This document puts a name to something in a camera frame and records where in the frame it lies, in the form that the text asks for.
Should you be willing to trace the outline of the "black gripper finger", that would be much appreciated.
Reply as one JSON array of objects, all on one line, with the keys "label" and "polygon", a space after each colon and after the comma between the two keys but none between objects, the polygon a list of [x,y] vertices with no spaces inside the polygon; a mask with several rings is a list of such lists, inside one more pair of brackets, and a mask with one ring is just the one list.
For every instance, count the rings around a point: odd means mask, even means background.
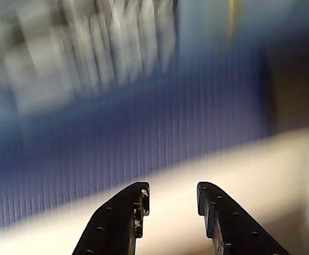
[{"label": "black gripper finger", "polygon": [[73,255],[133,255],[143,236],[143,218],[149,215],[149,183],[133,183],[92,215]]},{"label": "black gripper finger", "polygon": [[210,182],[197,184],[198,214],[215,254],[288,254],[242,206]]}]

